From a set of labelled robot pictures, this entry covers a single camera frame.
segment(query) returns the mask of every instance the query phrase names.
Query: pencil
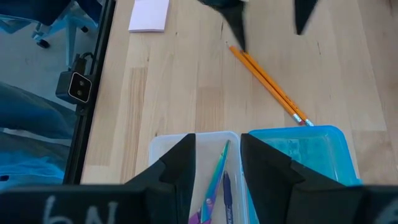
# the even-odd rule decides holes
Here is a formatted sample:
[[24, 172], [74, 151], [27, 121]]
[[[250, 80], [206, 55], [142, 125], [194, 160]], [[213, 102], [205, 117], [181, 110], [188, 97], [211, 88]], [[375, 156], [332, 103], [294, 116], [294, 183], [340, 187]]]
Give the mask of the pencil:
[[272, 87], [278, 92], [278, 94], [290, 105], [291, 108], [297, 113], [304, 121], [305, 124], [308, 126], [313, 126], [313, 123], [309, 120], [307, 115], [300, 110], [300, 108], [291, 100], [286, 93], [281, 89], [281, 87], [276, 84], [276, 82], [271, 78], [271, 76], [268, 75], [268, 73], [261, 68], [261, 66], [247, 53], [243, 52], [243, 56], [253, 65], [254, 68], [268, 81], [269, 84], [271, 84]]
[[304, 124], [304, 121], [299, 115], [290, 107], [290, 105], [276, 92], [276, 90], [267, 82], [267, 80], [254, 68], [254, 66], [240, 53], [240, 51], [233, 46], [229, 49], [237, 57], [246, 68], [261, 82], [261, 84], [271, 93], [271, 95], [285, 108], [285, 110], [293, 117], [293, 119], [298, 122], [298, 124]]

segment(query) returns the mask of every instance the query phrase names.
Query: wooden table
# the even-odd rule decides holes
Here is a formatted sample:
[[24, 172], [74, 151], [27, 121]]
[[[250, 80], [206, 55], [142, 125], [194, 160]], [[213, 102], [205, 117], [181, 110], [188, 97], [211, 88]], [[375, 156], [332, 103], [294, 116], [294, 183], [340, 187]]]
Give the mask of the wooden table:
[[[127, 31], [118, 0], [83, 183], [123, 183], [147, 167], [162, 134], [295, 126], [236, 60], [223, 18], [170, 0], [164, 33]], [[365, 182], [398, 183], [398, 26], [384, 1], [321, 0], [305, 35], [292, 1], [250, 0], [249, 53], [315, 124], [339, 127]]]

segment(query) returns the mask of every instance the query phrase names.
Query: office chair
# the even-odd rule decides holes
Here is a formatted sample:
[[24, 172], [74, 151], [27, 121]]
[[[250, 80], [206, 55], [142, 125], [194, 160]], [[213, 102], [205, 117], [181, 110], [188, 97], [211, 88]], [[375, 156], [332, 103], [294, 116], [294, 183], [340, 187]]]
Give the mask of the office chair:
[[85, 17], [74, 0], [1, 0], [0, 30], [13, 34], [31, 23], [37, 23], [32, 38], [37, 45], [47, 49], [50, 44], [45, 40], [62, 29], [67, 32], [68, 67], [72, 66], [76, 29], [83, 32], [96, 29], [97, 24]]

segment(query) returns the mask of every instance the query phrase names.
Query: purple pen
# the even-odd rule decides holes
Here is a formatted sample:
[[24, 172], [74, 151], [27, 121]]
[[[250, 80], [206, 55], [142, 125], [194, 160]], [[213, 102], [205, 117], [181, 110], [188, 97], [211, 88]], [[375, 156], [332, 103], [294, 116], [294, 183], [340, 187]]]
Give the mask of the purple pen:
[[230, 181], [229, 175], [226, 171], [224, 171], [223, 190], [224, 190], [226, 223], [233, 224], [234, 223], [234, 215], [232, 212], [231, 181]]

